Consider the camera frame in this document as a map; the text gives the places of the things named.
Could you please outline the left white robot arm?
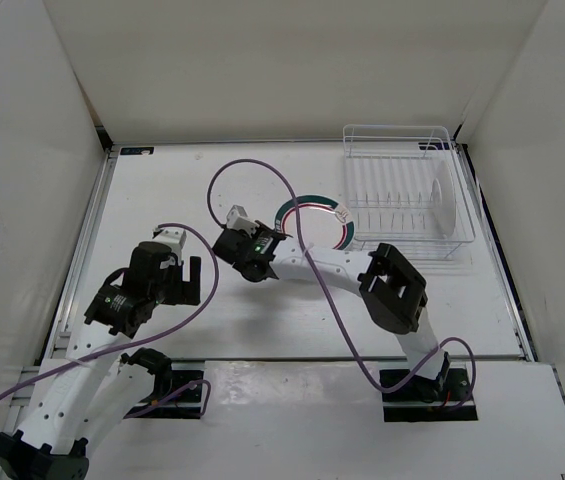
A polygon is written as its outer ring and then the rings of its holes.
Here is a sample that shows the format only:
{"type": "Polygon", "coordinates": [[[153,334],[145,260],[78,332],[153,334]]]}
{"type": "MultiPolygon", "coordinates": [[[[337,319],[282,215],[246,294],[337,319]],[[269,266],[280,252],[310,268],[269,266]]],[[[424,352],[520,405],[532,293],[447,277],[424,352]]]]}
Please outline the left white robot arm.
{"type": "Polygon", "coordinates": [[[169,357],[140,347],[140,327],[162,305],[200,304],[201,260],[180,240],[144,241],[110,274],[85,312],[67,359],[43,398],[12,433],[0,434],[0,467],[10,479],[83,479],[89,456],[140,401],[174,392],[169,357]]]}

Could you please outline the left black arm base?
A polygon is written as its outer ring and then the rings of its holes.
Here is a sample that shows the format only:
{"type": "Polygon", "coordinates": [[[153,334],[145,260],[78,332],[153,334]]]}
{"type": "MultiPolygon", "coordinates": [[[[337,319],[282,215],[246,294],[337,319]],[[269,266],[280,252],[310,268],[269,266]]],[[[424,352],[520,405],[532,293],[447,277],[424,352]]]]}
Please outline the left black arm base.
{"type": "Polygon", "coordinates": [[[173,362],[171,383],[135,405],[126,419],[200,420],[210,399],[204,362],[173,362]]]}

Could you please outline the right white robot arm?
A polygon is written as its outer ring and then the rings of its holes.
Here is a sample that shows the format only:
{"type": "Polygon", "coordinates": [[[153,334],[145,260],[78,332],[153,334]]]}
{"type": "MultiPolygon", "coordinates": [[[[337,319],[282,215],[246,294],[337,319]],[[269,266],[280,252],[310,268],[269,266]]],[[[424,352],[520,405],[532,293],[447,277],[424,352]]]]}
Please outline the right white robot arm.
{"type": "Polygon", "coordinates": [[[365,253],[303,246],[257,223],[250,233],[225,227],[213,252],[252,283],[304,281],[356,295],[370,320],[396,336],[411,375],[406,386],[426,403],[443,396],[450,361],[429,320],[426,281],[396,247],[381,243],[365,253]]]}

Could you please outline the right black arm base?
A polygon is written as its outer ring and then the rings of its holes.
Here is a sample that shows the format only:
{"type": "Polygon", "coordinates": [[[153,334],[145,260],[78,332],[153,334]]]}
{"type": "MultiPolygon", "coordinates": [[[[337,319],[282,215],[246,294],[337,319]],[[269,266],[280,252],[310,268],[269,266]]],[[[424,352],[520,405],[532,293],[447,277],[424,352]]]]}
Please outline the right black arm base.
{"type": "Polygon", "coordinates": [[[452,367],[439,392],[424,378],[413,377],[400,390],[382,394],[385,423],[472,422],[478,420],[465,367],[452,367]]]}

